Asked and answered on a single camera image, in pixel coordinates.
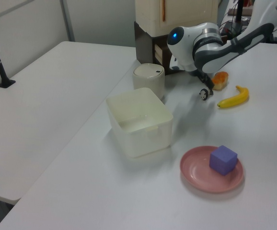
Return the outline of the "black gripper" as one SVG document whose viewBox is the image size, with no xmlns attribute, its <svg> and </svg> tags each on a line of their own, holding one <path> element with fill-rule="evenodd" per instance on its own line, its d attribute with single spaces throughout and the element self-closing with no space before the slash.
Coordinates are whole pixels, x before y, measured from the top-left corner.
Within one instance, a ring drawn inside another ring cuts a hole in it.
<svg viewBox="0 0 277 230">
<path fill-rule="evenodd" d="M 208 96 L 211 96 L 214 94 L 213 93 L 214 83 L 207 74 L 203 74 L 197 69 L 194 71 L 190 71 L 189 74 L 191 76 L 198 77 L 201 80 L 201 82 L 205 84 L 205 86 L 207 87 Z"/>
</svg>

